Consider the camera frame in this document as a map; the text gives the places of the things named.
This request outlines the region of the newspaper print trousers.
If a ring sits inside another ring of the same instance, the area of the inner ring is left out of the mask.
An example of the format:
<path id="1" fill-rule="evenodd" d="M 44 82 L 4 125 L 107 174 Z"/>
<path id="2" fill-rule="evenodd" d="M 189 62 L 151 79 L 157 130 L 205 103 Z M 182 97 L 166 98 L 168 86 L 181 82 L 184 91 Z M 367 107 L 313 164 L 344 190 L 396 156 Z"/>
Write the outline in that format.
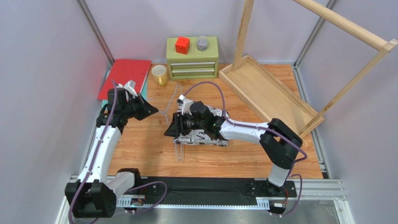
<path id="1" fill-rule="evenodd" d="M 191 115 L 199 123 L 202 129 L 192 130 L 186 136 L 172 137 L 173 141 L 182 145 L 218 145 L 225 147 L 228 140 L 220 134 L 221 125 L 225 121 L 222 109 L 213 108 L 201 101 L 194 102 L 191 107 Z"/>

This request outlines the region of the blue wire hanger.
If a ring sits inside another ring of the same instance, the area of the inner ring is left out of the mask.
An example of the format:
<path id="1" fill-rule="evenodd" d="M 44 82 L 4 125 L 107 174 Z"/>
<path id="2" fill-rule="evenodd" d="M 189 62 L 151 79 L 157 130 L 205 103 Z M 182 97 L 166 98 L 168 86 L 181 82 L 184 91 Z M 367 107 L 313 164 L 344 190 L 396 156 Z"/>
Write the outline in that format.
<path id="1" fill-rule="evenodd" d="M 171 109 L 172 106 L 176 105 L 176 100 L 178 99 L 179 95 L 182 94 L 183 87 L 180 83 L 176 84 L 175 89 L 173 94 L 171 95 L 171 98 L 166 106 L 166 108 L 163 111 L 160 111 L 160 113 L 164 116 L 166 124 L 169 126 L 171 124 L 171 119 L 170 115 L 171 112 L 177 112 L 178 109 Z M 177 144 L 176 142 L 173 141 L 174 144 L 174 153 L 175 157 L 178 162 L 183 160 L 183 146 Z"/>

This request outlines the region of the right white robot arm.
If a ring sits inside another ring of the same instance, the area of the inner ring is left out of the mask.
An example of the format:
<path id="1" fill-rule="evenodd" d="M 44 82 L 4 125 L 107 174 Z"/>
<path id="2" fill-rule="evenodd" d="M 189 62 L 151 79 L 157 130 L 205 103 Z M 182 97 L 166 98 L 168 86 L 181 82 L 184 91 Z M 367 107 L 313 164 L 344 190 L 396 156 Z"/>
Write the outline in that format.
<path id="1" fill-rule="evenodd" d="M 285 181 L 303 144 L 280 119 L 257 124 L 239 122 L 222 109 L 180 99 L 164 135 L 172 137 L 176 144 L 227 146 L 230 140 L 242 140 L 262 146 L 273 163 L 265 185 L 272 196 L 285 192 Z"/>

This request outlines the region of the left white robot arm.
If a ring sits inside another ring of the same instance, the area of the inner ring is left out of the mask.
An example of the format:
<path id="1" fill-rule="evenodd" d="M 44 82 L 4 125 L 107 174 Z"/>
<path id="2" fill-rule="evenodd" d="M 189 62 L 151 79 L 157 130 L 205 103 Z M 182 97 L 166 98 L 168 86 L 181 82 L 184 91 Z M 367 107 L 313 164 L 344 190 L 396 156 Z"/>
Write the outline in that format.
<path id="1" fill-rule="evenodd" d="M 135 169 L 124 168 L 108 181 L 107 175 L 115 147 L 130 118 L 143 120 L 159 110 L 140 93 L 123 87 L 107 92 L 108 104 L 96 120 L 92 148 L 82 172 L 75 182 L 66 185 L 64 193 L 70 205 L 69 220 L 73 218 L 110 218 L 117 200 L 135 184 Z"/>

